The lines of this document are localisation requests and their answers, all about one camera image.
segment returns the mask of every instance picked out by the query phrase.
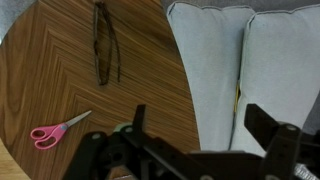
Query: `chevron wood pattern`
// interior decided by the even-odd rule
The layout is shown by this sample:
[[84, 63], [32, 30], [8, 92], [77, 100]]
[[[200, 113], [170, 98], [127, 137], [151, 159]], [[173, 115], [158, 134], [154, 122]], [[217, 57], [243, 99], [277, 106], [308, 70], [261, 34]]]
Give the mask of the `chevron wood pattern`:
[[[118, 37], [110, 82], [98, 86], [93, 60], [92, 0], [40, 0], [10, 29], [0, 47], [0, 137], [31, 179], [61, 179], [81, 137], [111, 134], [147, 104], [146, 131], [181, 151], [198, 150], [185, 71], [159, 0], [108, 0]], [[107, 32], [101, 23], [101, 55]], [[57, 124], [86, 110], [54, 148], [40, 151], [29, 138], [38, 126]]]

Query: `scissor handle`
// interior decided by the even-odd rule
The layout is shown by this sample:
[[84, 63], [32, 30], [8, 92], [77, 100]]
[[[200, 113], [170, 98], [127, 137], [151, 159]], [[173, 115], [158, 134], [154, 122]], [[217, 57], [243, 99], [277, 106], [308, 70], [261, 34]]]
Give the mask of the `scissor handle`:
[[30, 137], [34, 140], [44, 139], [48, 137], [56, 127], [57, 125], [35, 128], [31, 131]]
[[64, 133], [66, 132], [66, 130], [68, 129], [68, 125], [65, 123], [61, 123], [58, 124], [56, 126], [49, 126], [46, 127], [47, 132], [50, 130], [50, 128], [54, 128], [53, 131], [51, 132], [51, 134], [49, 134], [47, 137], [45, 137], [44, 139], [39, 139], [37, 140], [34, 145], [36, 148], [41, 149], [41, 150], [45, 150], [45, 149], [49, 149], [52, 148], [53, 146], [55, 146], [60, 139], [62, 138], [62, 136], [64, 135]]

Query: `screw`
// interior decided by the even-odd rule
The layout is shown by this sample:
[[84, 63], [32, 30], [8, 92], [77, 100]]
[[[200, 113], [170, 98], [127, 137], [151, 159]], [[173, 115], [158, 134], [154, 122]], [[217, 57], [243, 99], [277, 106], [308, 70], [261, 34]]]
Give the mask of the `screw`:
[[200, 180], [214, 180], [211, 176], [209, 176], [209, 175], [202, 175], [201, 177], [200, 177]]
[[278, 178], [277, 176], [274, 176], [272, 174], [268, 174], [268, 175], [266, 175], [265, 180], [280, 180], [280, 178]]
[[133, 131], [133, 129], [132, 129], [132, 127], [128, 127], [128, 128], [126, 128], [126, 133], [131, 133], [132, 131]]
[[292, 125], [287, 125], [287, 129], [289, 129], [290, 131], [295, 131], [297, 130], [296, 127], [292, 126]]
[[92, 139], [99, 139], [101, 137], [101, 135], [99, 133], [95, 133], [94, 135], [92, 135]]

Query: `gray fabric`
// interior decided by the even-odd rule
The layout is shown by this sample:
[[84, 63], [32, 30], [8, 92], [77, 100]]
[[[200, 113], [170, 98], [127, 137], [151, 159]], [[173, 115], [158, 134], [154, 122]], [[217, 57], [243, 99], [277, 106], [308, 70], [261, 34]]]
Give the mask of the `gray fabric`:
[[232, 150], [264, 155], [244, 127], [248, 103], [302, 128], [320, 89], [320, 5], [256, 14], [245, 31]]
[[0, 0], [0, 44], [7, 31], [35, 0]]
[[167, 14], [188, 77], [202, 150], [227, 150], [248, 7], [175, 3]]
[[186, 2], [197, 6], [216, 6], [224, 8], [227, 6], [250, 6], [256, 12], [271, 10], [293, 10], [302, 6], [320, 3], [320, 0], [161, 0], [164, 11], [173, 2]]
[[[161, 0], [165, 12], [173, 2], [186, 2], [196, 6], [216, 6], [226, 7], [231, 5], [249, 5], [255, 11], [270, 10], [293, 10], [302, 6], [320, 3], [320, 0]], [[314, 104], [314, 108], [310, 112], [307, 121], [303, 126], [303, 131], [314, 134], [320, 129], [320, 92]]]

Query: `sofa cushion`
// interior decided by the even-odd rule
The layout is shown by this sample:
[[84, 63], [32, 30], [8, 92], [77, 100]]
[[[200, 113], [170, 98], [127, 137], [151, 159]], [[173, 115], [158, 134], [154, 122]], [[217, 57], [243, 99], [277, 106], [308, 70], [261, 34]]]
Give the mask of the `sofa cushion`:
[[202, 150], [227, 150], [248, 7], [174, 3], [167, 18], [186, 70]]
[[320, 6], [314, 5], [258, 13], [247, 24], [233, 150], [265, 154], [244, 127], [248, 103], [303, 127], [320, 89], [319, 19]]

